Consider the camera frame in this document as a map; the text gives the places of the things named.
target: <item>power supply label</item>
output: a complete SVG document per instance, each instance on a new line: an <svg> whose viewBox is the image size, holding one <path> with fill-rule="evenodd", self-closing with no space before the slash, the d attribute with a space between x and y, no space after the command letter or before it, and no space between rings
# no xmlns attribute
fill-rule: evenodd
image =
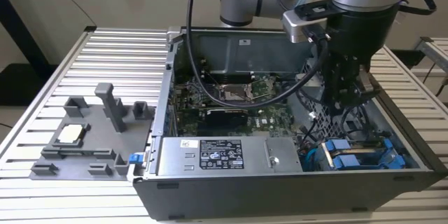
<svg viewBox="0 0 448 224"><path fill-rule="evenodd" d="M242 140L202 140L203 169L245 169Z"/></svg>

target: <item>floor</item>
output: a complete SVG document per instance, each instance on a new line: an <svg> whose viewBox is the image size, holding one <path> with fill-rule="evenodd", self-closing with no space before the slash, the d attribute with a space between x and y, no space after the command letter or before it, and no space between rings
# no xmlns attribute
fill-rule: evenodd
<svg viewBox="0 0 448 224"><path fill-rule="evenodd" d="M27 107L0 106L0 123L14 126L25 113ZM0 125L0 143L7 137L11 129Z"/></svg>

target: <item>open computer chassis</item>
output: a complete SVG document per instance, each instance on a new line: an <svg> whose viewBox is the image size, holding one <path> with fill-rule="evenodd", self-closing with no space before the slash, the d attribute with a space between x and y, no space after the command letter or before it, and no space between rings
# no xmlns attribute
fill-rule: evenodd
<svg viewBox="0 0 448 224"><path fill-rule="evenodd" d="M134 173L153 218L374 211L447 176L386 92L345 119L307 98L322 95L319 76L306 96L266 108L215 105L194 78L182 33L170 47L151 151ZM291 44L278 30L195 29L194 43L209 91L237 103L274 97L315 60L311 44Z"/></svg>

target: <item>white label sticker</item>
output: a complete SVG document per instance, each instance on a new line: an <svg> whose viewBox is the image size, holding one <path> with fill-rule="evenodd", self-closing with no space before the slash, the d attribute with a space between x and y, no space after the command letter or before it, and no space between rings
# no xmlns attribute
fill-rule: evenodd
<svg viewBox="0 0 448 224"><path fill-rule="evenodd" d="M251 40L250 39L241 39L241 46L250 46Z"/></svg>
<svg viewBox="0 0 448 224"><path fill-rule="evenodd" d="M181 140L181 148L198 148L199 147L199 140Z"/></svg>

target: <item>aluminum extrusion table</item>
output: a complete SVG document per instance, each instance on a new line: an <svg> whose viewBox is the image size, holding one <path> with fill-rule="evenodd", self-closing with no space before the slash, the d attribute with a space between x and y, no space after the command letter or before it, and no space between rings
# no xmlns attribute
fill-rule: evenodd
<svg viewBox="0 0 448 224"><path fill-rule="evenodd" d="M421 50L448 73L448 38L423 37L417 50Z"/></svg>
<svg viewBox="0 0 448 224"><path fill-rule="evenodd" d="M167 31L99 28L85 32L51 80L0 145L0 220L13 223L157 223L129 182L34 181L41 150L66 115L70 95L102 104L99 82L115 85L125 104L157 106L165 72ZM430 147L448 166L448 110L389 48L373 73ZM203 220L202 223L448 223L448 180L406 193L374 213Z"/></svg>

